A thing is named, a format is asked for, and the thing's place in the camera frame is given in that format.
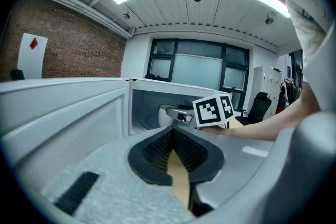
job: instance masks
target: office chair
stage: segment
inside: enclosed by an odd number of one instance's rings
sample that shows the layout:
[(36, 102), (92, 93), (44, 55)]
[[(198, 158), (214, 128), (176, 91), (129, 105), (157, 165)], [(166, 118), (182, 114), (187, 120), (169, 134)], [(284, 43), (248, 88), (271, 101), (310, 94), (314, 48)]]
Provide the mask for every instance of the office chair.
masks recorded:
[(11, 79), (12, 80), (24, 80), (25, 76), (23, 75), (22, 70), (20, 69), (14, 69), (10, 72)]
[(248, 117), (243, 117), (243, 112), (245, 110), (242, 110), (242, 115), (240, 117), (236, 117), (236, 120), (239, 121), (242, 125), (261, 122), (264, 119), (264, 115), (271, 104), (272, 101), (267, 97), (267, 93), (260, 92), (254, 99), (253, 106)]

